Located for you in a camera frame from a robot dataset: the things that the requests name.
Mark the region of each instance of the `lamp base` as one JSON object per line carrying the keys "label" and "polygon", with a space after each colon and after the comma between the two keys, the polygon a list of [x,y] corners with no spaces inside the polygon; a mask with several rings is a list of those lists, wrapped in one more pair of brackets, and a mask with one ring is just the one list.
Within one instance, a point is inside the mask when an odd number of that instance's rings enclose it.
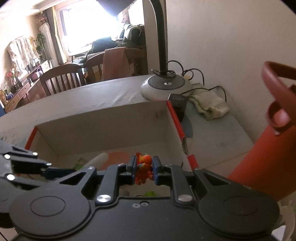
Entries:
{"label": "lamp base", "polygon": [[173,78],[163,78],[153,75],[141,85],[141,94],[146,99],[152,101],[167,100],[171,93],[181,94],[192,88],[190,81],[180,75],[176,75]]}

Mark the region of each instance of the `potted plant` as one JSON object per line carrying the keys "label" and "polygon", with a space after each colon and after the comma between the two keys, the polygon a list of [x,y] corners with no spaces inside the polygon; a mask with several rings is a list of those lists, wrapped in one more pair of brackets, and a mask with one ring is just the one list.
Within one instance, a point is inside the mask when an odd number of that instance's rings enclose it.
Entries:
{"label": "potted plant", "polygon": [[18,74],[19,72],[16,68],[12,68],[6,74],[7,78],[10,80],[10,89],[13,94],[22,87],[22,83],[18,79]]}
{"label": "potted plant", "polygon": [[1,85],[1,88],[0,88],[0,101],[2,102],[3,105],[7,104],[6,96],[5,96],[5,91],[7,92],[7,90],[4,89],[5,87],[7,87],[7,85],[5,85],[4,87],[3,85]]}
{"label": "potted plant", "polygon": [[46,41],[46,38],[44,36],[44,34],[42,32],[39,32],[37,34],[37,38],[36,38],[36,50],[37,50],[37,53],[39,54],[40,56],[40,61],[41,62],[44,62],[48,59],[47,57],[47,54],[45,52],[45,48],[44,48],[44,43]]}

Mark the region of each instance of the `pink cloth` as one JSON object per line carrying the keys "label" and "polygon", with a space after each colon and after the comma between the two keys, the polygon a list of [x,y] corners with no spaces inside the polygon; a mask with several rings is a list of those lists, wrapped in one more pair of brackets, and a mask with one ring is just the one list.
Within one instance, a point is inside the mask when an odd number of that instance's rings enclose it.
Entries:
{"label": "pink cloth", "polygon": [[125,50],[125,47],[105,50],[102,81],[131,77],[131,70]]}

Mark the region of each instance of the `dining table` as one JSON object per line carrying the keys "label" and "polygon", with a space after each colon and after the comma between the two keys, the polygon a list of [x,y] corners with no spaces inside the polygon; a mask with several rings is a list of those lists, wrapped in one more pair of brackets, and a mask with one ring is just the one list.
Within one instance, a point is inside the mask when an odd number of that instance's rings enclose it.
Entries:
{"label": "dining table", "polygon": [[90,50],[91,50],[91,45],[87,45],[82,48],[76,49],[74,51],[68,52],[68,56],[71,57],[71,63],[73,63],[75,55],[79,55],[83,53],[87,55],[87,52]]}
{"label": "dining table", "polygon": [[[24,147],[34,126],[51,120],[122,105],[148,102],[140,93],[149,75],[85,85],[54,94],[0,117],[0,138]],[[188,102],[185,115],[193,136],[188,149],[198,165],[227,176],[253,147],[253,143],[231,111],[221,118],[205,120]]]}

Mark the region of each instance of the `orange toy figure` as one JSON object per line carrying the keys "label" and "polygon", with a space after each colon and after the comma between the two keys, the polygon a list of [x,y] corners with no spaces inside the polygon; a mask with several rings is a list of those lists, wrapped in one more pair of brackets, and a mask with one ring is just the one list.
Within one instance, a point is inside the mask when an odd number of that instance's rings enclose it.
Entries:
{"label": "orange toy figure", "polygon": [[141,183],[146,183],[146,179],[149,178],[153,181],[152,173],[152,158],[149,155],[141,155],[141,153],[136,153],[137,157],[137,172],[135,183],[141,185]]}

